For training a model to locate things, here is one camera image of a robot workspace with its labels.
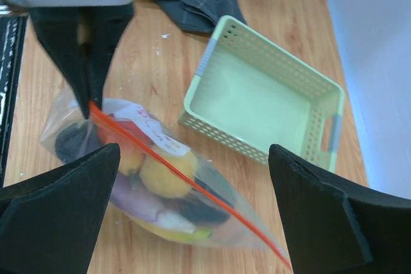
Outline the clear zip top bag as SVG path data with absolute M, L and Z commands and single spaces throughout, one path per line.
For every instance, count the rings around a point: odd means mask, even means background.
M 143 106 L 106 98 L 84 118 L 70 89 L 55 98 L 42 145 L 70 163 L 106 144 L 121 150 L 111 203 L 147 231 L 176 243 L 260 248 L 290 260 L 248 201 L 212 163 Z

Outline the dark fake avocado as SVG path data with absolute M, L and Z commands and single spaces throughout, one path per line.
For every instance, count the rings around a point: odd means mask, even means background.
M 210 162 L 198 166 L 195 183 L 231 207 L 236 203 L 233 186 Z M 191 189 L 183 198 L 169 200 L 168 205 L 197 226 L 217 227 L 231 216 L 196 189 Z

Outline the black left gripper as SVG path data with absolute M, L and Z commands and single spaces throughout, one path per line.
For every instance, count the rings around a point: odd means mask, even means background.
M 134 16 L 132 0 L 3 1 L 20 7 L 55 7 L 30 10 L 38 41 L 73 90 L 83 117 L 89 117 L 90 101 L 101 108 L 112 58 Z M 85 23 L 83 56 L 78 43 L 78 9 L 63 8 L 80 6 L 93 6 L 82 10 Z

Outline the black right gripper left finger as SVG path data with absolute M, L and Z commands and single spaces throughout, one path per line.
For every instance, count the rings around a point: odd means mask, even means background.
M 1 188 L 1 273 L 86 273 L 119 159 L 108 144 Z

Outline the purple fake eggplant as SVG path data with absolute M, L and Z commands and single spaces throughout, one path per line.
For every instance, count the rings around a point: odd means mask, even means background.
M 110 197 L 111 203 L 133 219 L 173 232 L 193 234 L 195 225 L 178 212 L 169 209 L 141 182 L 118 173 Z

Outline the yellow fake banana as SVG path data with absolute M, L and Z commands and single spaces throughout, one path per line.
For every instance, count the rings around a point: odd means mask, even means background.
M 146 229 L 147 231 L 165 239 L 168 241 L 194 244 L 199 243 L 200 241 L 205 241 L 212 236 L 212 228 L 197 228 L 193 233 L 185 233 L 167 230 L 165 228 L 157 227 L 153 224 L 147 223 L 141 219 L 133 219 L 135 223 Z

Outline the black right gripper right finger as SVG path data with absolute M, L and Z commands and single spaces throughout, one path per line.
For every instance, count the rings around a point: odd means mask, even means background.
M 268 165 L 295 273 L 409 273 L 410 200 L 273 144 Z

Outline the orange fake peach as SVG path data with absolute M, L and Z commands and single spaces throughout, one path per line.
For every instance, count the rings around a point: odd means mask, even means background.
M 129 131 L 132 135 L 141 139 L 145 144 L 152 145 L 152 140 L 147 137 L 131 120 L 125 118 L 117 118 L 114 114 L 109 114 L 109 117 Z M 102 144 L 118 143 L 121 150 L 121 159 L 119 163 L 119 172 L 126 176 L 135 174 L 142 166 L 146 155 L 136 147 L 132 142 L 122 138 L 122 136 L 114 133 L 105 127 L 98 127 L 97 134 Z

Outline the yellow fake orange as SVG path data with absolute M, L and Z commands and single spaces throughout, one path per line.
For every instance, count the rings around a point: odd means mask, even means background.
M 191 150 L 187 151 L 184 156 L 176 156 L 158 146 L 153 146 L 152 149 L 188 178 L 195 179 L 198 161 Z M 192 189 L 191 185 L 185 183 L 164 164 L 151 156 L 145 159 L 139 170 L 139 176 L 149 191 L 165 198 L 183 198 Z

